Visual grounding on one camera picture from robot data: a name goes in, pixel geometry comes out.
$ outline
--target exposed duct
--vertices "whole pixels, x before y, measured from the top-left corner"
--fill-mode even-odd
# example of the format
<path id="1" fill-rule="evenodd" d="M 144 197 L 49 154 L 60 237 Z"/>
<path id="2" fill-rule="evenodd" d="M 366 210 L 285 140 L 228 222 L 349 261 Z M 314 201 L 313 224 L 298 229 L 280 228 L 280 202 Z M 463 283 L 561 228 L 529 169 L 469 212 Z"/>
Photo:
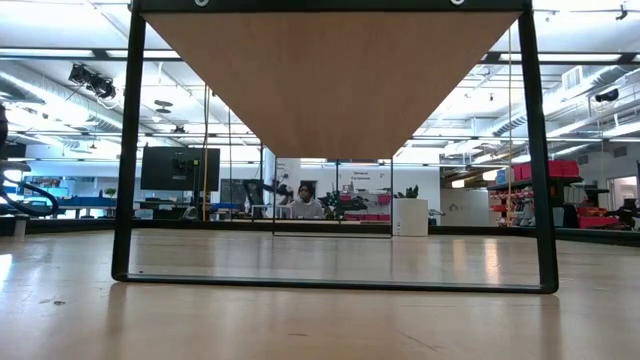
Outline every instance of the exposed duct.
<path id="1" fill-rule="evenodd" d="M 597 69 L 599 69 L 597 66 L 582 67 L 581 76 L 577 78 L 580 80 L 577 85 L 565 89 L 566 84 L 559 84 L 547 90 L 544 94 L 545 114 L 556 113 L 566 107 L 570 100 L 576 99 L 579 96 L 596 94 L 621 78 L 638 71 L 638 67 L 633 65 L 609 66 L 601 70 Z M 502 136 L 509 132 L 510 129 L 516 129 L 526 123 L 526 104 L 523 104 L 512 112 L 511 122 L 509 121 L 509 114 L 506 114 L 494 121 L 495 125 L 477 131 L 476 136 Z M 483 143 L 484 142 L 480 140 L 468 140 L 447 145 L 445 147 L 445 156 L 467 153 Z"/>
<path id="2" fill-rule="evenodd" d="M 119 113 L 96 104 L 95 100 L 82 94 L 73 94 L 74 90 L 67 89 L 57 82 L 37 74 L 20 65 L 17 61 L 2 62 L 0 80 L 13 84 L 22 91 L 31 94 L 32 97 L 37 96 L 39 102 L 47 103 L 70 117 L 75 116 L 83 122 L 95 122 L 96 129 L 110 132 L 119 132 L 122 129 L 122 115 Z M 139 131 L 151 132 L 144 126 L 140 126 Z M 184 146 L 172 139 L 162 138 L 158 141 L 170 146 Z"/>
<path id="3" fill-rule="evenodd" d="M 44 103 L 42 99 L 35 96 L 33 93 L 16 86 L 13 82 L 2 77 L 0 77 L 0 101 L 38 104 Z"/>
<path id="4" fill-rule="evenodd" d="M 565 90 L 564 84 L 558 84 L 557 86 L 549 89 L 544 94 L 544 101 L 546 104 L 554 105 L 554 102 L 557 106 L 563 107 L 564 103 L 575 99 L 578 96 L 582 95 L 592 95 L 597 92 L 603 90 L 603 88 L 613 84 L 614 82 L 621 79 L 623 76 L 628 75 L 638 68 L 633 65 L 625 65 L 625 66 L 609 66 L 600 71 L 594 71 L 596 67 L 589 66 L 584 67 L 583 70 L 583 80 L 580 85 L 577 85 L 569 90 Z M 551 108 L 545 109 L 545 113 L 553 113 L 561 108 Z M 526 106 L 520 107 L 515 111 L 517 114 L 515 117 L 512 116 L 511 121 L 509 121 L 509 114 L 506 114 L 496 120 L 497 125 L 493 126 L 493 130 L 491 134 L 493 136 L 502 136 L 509 132 L 509 130 L 516 129 L 527 123 L 527 111 Z"/>

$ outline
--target potted plant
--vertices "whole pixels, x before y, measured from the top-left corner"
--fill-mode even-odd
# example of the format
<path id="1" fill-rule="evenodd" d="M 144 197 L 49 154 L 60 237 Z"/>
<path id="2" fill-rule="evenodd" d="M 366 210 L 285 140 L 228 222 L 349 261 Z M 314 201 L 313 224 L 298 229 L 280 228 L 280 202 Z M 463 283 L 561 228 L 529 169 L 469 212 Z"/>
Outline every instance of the potted plant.
<path id="1" fill-rule="evenodd" d="M 418 185 L 398 192 L 393 199 L 393 234 L 423 237 L 429 235 L 429 202 L 418 199 Z"/>
<path id="2" fill-rule="evenodd" d="M 114 188 L 104 189 L 104 193 L 107 194 L 112 200 L 113 200 L 113 197 L 116 195 L 117 192 L 118 192 L 118 190 L 116 190 Z"/>

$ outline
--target ceiling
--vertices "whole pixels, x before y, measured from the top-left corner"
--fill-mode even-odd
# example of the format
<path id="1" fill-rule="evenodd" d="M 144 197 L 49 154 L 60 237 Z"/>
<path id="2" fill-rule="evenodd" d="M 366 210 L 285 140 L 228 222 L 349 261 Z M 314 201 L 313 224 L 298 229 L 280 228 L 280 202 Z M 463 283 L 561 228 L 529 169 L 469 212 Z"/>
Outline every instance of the ceiling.
<path id="1" fill-rule="evenodd" d="M 2 48 L 74 48 L 74 49 L 126 49 L 130 15 L 127 9 L 127 1 L 122 0 L 5 0 L 0 2 L 0 49 Z M 628 16 L 623 20 L 616 20 L 619 15 L 620 0 L 534 0 L 536 12 L 536 26 L 538 32 L 539 50 L 541 52 L 588 52 L 588 53 L 617 53 L 640 52 L 640 0 L 628 0 L 624 2 L 629 10 Z M 512 27 L 512 51 L 518 52 L 517 26 Z M 492 51 L 507 53 L 509 51 L 509 36 L 506 33 L 492 48 Z M 167 43 L 148 28 L 146 36 L 147 49 L 168 49 Z M 100 111 L 108 111 L 116 121 L 121 122 L 122 93 L 124 90 L 126 63 L 124 61 L 95 61 L 95 60 L 43 60 L 24 58 L 21 60 L 0 60 L 0 64 L 12 63 L 26 69 L 20 71 L 25 75 L 22 81 L 34 85 L 49 84 L 49 88 L 55 87 L 45 80 L 51 80 L 57 85 L 66 88 L 69 94 L 77 90 L 71 101 L 84 104 L 87 112 L 94 111 L 98 106 Z M 119 95 L 110 102 L 99 105 L 92 94 L 85 89 L 77 87 L 68 80 L 69 72 L 74 63 L 81 63 L 88 69 L 106 78 L 112 78 Z M 543 65 L 542 85 L 545 90 L 561 86 L 562 75 L 571 70 L 574 65 Z M 442 104 L 425 119 L 423 125 L 416 130 L 416 136 L 422 139 L 408 139 L 407 146 L 427 149 L 424 151 L 436 151 L 444 153 L 444 148 L 457 145 L 464 140 L 437 139 L 424 137 L 455 137 L 455 136 L 487 136 L 487 129 L 494 127 L 509 113 L 509 99 L 511 110 L 516 111 L 523 105 L 523 82 L 519 65 L 479 65 L 476 66 L 465 79 L 451 92 Z M 635 99 L 640 86 L 629 85 L 624 96 L 619 102 L 624 104 Z M 176 125 L 184 126 L 185 131 L 194 136 L 173 139 L 173 144 L 199 145 L 204 141 L 203 137 L 195 136 L 204 133 L 204 82 L 183 62 L 146 62 L 143 74 L 143 90 L 141 109 L 141 132 L 148 134 L 165 134 L 175 129 Z M 565 104 L 556 116 L 549 116 L 547 121 L 549 129 L 563 127 L 588 116 L 586 98 Z M 171 113 L 162 115 L 155 112 L 158 108 L 155 100 L 169 101 L 173 103 Z M 598 105 L 593 112 L 607 110 L 609 105 Z M 213 98 L 210 108 L 210 133 L 227 133 L 228 129 L 234 134 L 250 134 L 241 119 L 233 114 L 218 97 Z M 635 118 L 625 120 L 635 122 Z M 598 122 L 598 127 L 615 127 L 624 125 L 617 122 L 611 125 L 611 121 Z M 14 124 L 14 129 L 35 131 L 29 127 L 20 128 Z M 89 135 L 104 132 L 102 127 L 95 123 L 87 123 L 84 127 L 68 127 L 69 130 L 89 132 Z M 590 131 L 595 131 L 593 124 L 570 131 L 563 136 L 590 137 Z M 526 126 L 515 129 L 514 136 L 526 136 Z M 625 133 L 624 136 L 633 136 L 636 133 Z M 79 137 L 78 140 L 89 144 L 91 136 Z M 27 144 L 38 143 L 27 137 L 17 139 L 17 142 Z M 117 144 L 117 136 L 107 139 Z M 226 137 L 212 137 L 210 144 L 220 146 L 228 145 L 230 139 Z M 239 147 L 255 148 L 259 145 L 259 139 L 247 137 L 234 137 L 232 145 Z M 480 144 L 465 150 L 461 154 L 453 154 L 452 161 L 458 161 L 464 153 L 472 156 L 481 156 L 487 151 L 502 146 L 500 144 Z"/>

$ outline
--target black metal frame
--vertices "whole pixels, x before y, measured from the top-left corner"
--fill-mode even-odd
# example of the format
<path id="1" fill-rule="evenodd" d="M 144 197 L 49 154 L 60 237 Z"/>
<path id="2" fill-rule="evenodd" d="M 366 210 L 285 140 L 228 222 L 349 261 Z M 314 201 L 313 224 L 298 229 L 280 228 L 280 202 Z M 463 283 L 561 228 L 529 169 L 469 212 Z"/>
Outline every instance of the black metal frame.
<path id="1" fill-rule="evenodd" d="M 60 60 L 60 61 L 72 61 L 72 62 L 96 62 L 96 61 L 110 61 L 110 62 L 125 62 L 127 58 L 121 56 L 109 56 L 109 52 L 112 51 L 127 51 L 122 48 L 112 49 L 95 49 L 95 48 L 77 48 L 77 47 L 42 47 L 42 46 L 3 46 L 2 49 L 15 49 L 15 50 L 89 50 L 93 53 L 93 57 L 77 56 L 77 55 L 35 55 L 35 54 L 2 54 L 0 60 Z M 146 51 L 167 51 L 167 49 L 146 49 Z M 522 61 L 504 59 L 501 55 L 508 54 L 507 51 L 489 51 L 485 56 L 478 61 L 478 65 L 521 65 Z M 540 51 L 540 55 L 620 55 L 617 60 L 540 60 L 540 64 L 546 65 L 593 65 L 593 66 L 610 66 L 610 65 L 639 65 L 636 61 L 636 57 L 640 55 L 640 52 L 619 52 L 619 51 Z M 434 58 L 440 56 L 439 54 L 433 54 Z M 161 56 L 149 56 L 144 58 L 145 61 L 153 61 L 158 63 L 171 63 L 171 62 L 184 62 L 180 57 L 161 57 Z"/>
<path id="2" fill-rule="evenodd" d="M 130 274 L 129 255 L 135 180 L 136 144 L 140 108 L 140 88 L 146 22 L 142 14 L 149 13 L 253 13 L 253 12 L 328 12 L 328 11 L 385 11 L 385 12 L 520 12 L 519 33 L 522 51 L 522 67 L 528 113 L 533 189 L 536 202 L 536 238 L 538 244 L 540 285 L 487 285 L 451 283 L 396 283 L 362 281 L 317 281 L 302 279 L 244 279 L 198 276 L 169 276 Z M 117 281 L 160 282 L 182 284 L 241 285 L 304 287 L 328 289 L 368 290 L 422 290 L 469 291 L 550 294 L 558 290 L 558 266 L 555 248 L 555 231 L 549 207 L 549 174 L 546 166 L 547 144 L 545 119 L 542 111 L 542 85 L 540 63 L 537 56 L 537 40 L 531 0 L 465 0 L 455 6 L 451 0 L 323 0 L 301 2 L 295 0 L 215 0 L 200 7 L 191 1 L 133 0 L 127 63 L 124 127 L 122 131 L 122 155 L 116 231 L 113 249 L 112 277 Z"/>

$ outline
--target person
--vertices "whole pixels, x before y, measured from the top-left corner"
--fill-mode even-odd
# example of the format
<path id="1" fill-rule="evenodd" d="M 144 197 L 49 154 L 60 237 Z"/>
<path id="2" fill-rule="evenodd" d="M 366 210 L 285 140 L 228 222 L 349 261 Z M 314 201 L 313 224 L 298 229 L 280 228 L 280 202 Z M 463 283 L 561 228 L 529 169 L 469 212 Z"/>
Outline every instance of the person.
<path id="1" fill-rule="evenodd" d="M 291 203 L 291 215 L 294 219 L 324 219 L 322 204 L 313 199 L 308 185 L 300 185 L 298 196 L 298 200 Z"/>

